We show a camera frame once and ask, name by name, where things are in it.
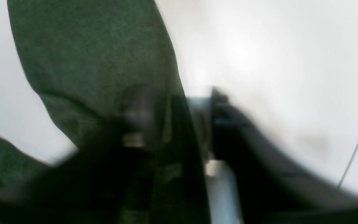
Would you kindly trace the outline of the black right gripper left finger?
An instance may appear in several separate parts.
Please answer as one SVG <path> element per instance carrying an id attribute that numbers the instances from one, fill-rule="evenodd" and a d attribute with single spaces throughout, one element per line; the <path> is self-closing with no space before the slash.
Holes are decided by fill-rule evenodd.
<path id="1" fill-rule="evenodd" d="M 79 151 L 30 180 L 0 187 L 0 224 L 106 224 L 147 207 L 158 150 L 158 91 L 129 88 L 121 111 Z"/>

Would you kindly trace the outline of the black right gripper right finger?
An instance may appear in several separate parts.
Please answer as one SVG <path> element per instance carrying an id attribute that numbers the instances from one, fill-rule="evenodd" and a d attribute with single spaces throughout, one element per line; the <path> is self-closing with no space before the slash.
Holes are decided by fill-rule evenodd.
<path id="1" fill-rule="evenodd" d="M 286 156 L 217 88 L 211 114 L 213 154 L 234 172 L 246 224 L 358 224 L 357 195 Z"/>

